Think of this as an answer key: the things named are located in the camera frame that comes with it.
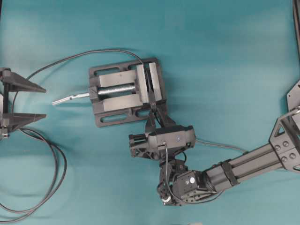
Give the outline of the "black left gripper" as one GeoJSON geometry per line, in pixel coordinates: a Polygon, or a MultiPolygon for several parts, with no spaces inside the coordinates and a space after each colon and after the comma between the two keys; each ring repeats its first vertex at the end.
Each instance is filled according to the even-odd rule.
{"type": "Polygon", "coordinates": [[[16,131],[25,125],[46,117],[46,114],[10,113],[9,93],[18,91],[46,93],[46,89],[30,82],[15,72],[11,72],[11,69],[7,67],[0,68],[0,81],[4,88],[2,94],[2,110],[0,112],[0,139],[2,140],[8,138],[11,131],[16,131]]]}

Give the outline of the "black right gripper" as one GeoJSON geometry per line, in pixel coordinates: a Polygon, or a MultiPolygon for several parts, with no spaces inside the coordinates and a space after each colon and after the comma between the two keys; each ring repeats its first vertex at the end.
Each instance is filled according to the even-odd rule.
{"type": "Polygon", "coordinates": [[[132,157],[162,161],[166,155],[173,158],[195,146],[193,126],[176,125],[168,116],[165,105],[157,105],[156,114],[162,128],[156,128],[155,115],[153,110],[150,110],[145,134],[129,136],[132,157]]]}

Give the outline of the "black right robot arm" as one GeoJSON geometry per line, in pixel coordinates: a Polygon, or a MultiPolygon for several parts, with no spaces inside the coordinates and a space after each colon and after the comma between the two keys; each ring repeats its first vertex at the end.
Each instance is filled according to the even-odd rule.
{"type": "Polygon", "coordinates": [[[207,203],[225,190],[261,174],[277,169],[299,172],[300,109],[295,107],[277,119],[268,144],[204,171],[189,170],[185,160],[176,158],[194,147],[195,142],[192,126],[163,127],[129,137],[133,157],[159,162],[157,193],[164,205],[207,203]]]}

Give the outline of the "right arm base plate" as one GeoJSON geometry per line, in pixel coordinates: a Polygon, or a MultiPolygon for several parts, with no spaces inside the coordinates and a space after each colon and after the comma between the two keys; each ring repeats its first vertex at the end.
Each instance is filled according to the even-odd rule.
{"type": "Polygon", "coordinates": [[[293,109],[300,106],[300,81],[298,81],[287,93],[287,107],[288,111],[292,111],[293,109]]]}

